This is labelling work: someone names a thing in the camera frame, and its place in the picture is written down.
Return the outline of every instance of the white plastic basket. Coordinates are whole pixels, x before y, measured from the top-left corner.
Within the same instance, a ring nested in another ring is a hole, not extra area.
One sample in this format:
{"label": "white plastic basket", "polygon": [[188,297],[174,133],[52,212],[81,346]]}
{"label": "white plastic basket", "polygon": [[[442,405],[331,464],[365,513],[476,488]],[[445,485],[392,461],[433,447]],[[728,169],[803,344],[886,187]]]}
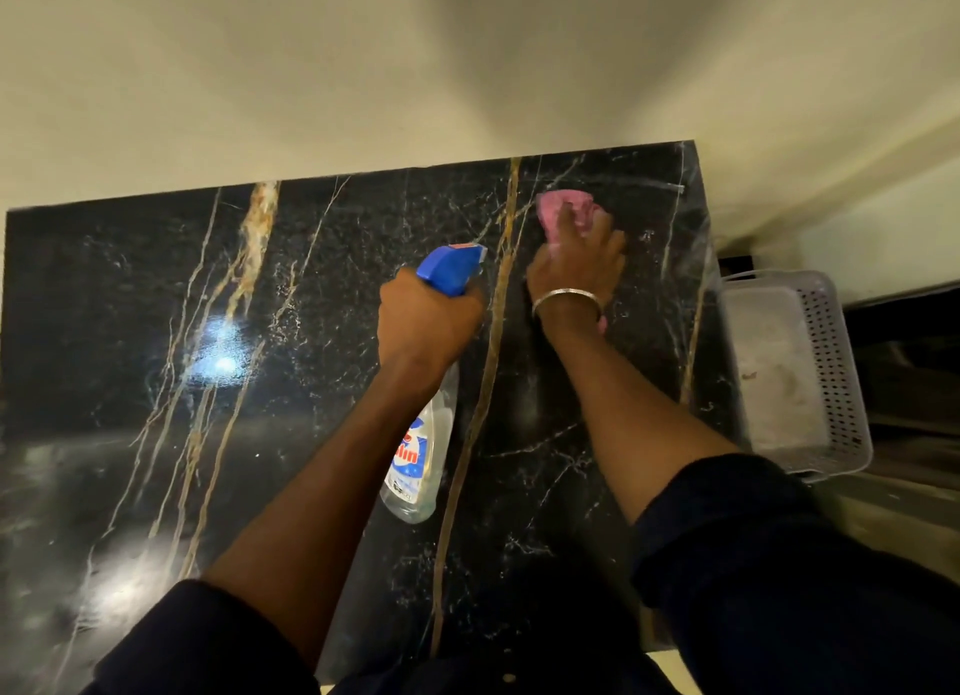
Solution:
{"label": "white plastic basket", "polygon": [[867,413],[831,279],[816,270],[737,273],[724,278],[723,304],[752,451],[810,482],[870,465]]}

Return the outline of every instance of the bottle label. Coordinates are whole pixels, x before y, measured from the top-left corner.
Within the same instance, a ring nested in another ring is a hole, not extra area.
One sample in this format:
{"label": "bottle label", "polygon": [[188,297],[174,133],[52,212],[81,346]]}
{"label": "bottle label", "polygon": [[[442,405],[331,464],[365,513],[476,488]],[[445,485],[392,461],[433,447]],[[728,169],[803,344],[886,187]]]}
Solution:
{"label": "bottle label", "polygon": [[387,471],[387,486],[400,500],[416,503],[424,482],[427,438],[424,421],[417,417],[403,435]]}

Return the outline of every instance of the dark sleeve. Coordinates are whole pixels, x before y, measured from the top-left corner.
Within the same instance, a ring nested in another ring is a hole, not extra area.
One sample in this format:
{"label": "dark sleeve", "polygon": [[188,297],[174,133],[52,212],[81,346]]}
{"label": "dark sleeve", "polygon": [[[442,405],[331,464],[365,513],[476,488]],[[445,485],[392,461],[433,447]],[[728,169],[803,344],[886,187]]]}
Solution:
{"label": "dark sleeve", "polygon": [[960,589],[837,531],[764,458],[691,463],[634,532],[634,585],[704,695],[960,692]]}
{"label": "dark sleeve", "polygon": [[94,670],[95,695],[282,692],[316,695],[293,645],[259,612],[196,580],[181,581]]}

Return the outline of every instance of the person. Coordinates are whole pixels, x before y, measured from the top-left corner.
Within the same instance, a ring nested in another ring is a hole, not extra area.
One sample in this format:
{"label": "person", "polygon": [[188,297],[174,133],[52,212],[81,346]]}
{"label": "person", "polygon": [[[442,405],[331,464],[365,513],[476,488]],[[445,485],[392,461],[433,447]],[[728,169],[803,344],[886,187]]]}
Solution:
{"label": "person", "polygon": [[[580,400],[596,463],[632,523],[632,582],[662,612],[702,692],[960,692],[954,584],[847,538],[802,483],[648,382],[597,329],[597,303],[610,302],[624,266],[623,234],[602,215],[581,238],[569,207],[559,231],[559,246],[541,248],[527,269],[530,296],[542,301],[536,313]],[[380,367],[366,393],[199,580],[176,584],[98,664],[86,693],[315,693],[330,620],[398,441],[484,309],[476,288],[447,298],[401,268],[381,288]],[[599,629],[348,677],[335,690],[675,692],[641,652],[636,623],[633,635],[610,629],[622,646]]]}

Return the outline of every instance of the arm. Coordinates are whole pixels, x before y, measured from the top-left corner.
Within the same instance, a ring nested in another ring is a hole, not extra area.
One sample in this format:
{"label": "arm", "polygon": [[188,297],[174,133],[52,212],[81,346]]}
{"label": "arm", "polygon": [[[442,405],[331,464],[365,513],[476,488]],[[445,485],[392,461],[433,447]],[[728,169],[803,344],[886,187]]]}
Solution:
{"label": "arm", "polygon": [[380,296],[380,370],[369,389],[202,576],[269,619],[311,667],[398,442],[484,312],[478,290],[447,298],[409,267]]}
{"label": "arm", "polygon": [[[569,208],[559,216],[559,247],[546,245],[527,270],[532,299],[578,288],[610,301],[623,270],[624,237],[597,213],[587,237]],[[657,389],[597,330],[597,308],[580,295],[547,298],[543,332],[566,368],[583,410],[597,465],[620,510],[635,521],[673,477],[695,460],[737,452],[723,436]]]}
{"label": "arm", "polygon": [[[609,218],[528,270],[609,302],[623,240]],[[539,309],[566,367],[600,470],[634,524],[633,582],[660,609],[704,693],[958,692],[960,590],[871,551],[825,519],[806,486],[666,398],[596,332],[588,299]]]}
{"label": "arm", "polygon": [[340,428],[199,581],[97,665],[90,693],[316,692],[340,592],[397,445],[484,313],[409,267],[380,289],[380,369]]}

